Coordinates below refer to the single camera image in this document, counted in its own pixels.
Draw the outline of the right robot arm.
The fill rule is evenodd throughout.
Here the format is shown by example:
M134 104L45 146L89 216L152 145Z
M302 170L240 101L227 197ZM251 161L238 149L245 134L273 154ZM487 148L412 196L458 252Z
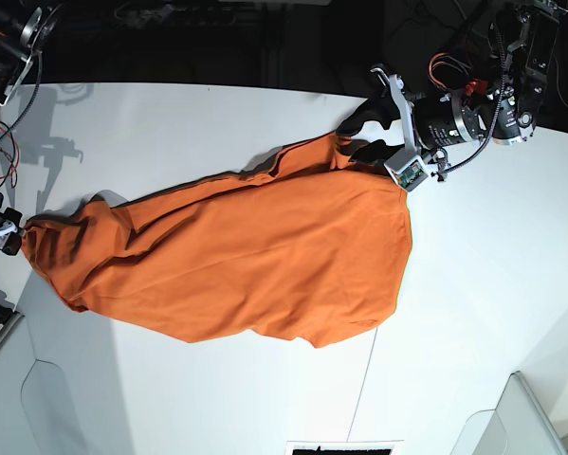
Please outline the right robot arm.
M37 97L43 77L43 49L62 8L57 1L0 0L0 159L4 161L0 172L0 251L9 256L18 253L23 237L22 214L16 209L2 208L2 187L17 184L20 149L13 130ZM7 124L1 118L1 108L9 102L31 69L35 69L37 75L30 99L18 118Z

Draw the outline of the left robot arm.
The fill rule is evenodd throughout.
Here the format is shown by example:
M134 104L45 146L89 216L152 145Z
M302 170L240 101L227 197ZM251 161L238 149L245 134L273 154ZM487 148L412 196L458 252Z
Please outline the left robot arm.
M430 57L428 91L412 93L379 64L380 89L337 128L356 137L369 122L387 130L396 120L399 145L373 140L356 160L382 163L393 173L437 166L441 176L463 167L492 142L522 143L535 132L555 57L558 1L481 1Z

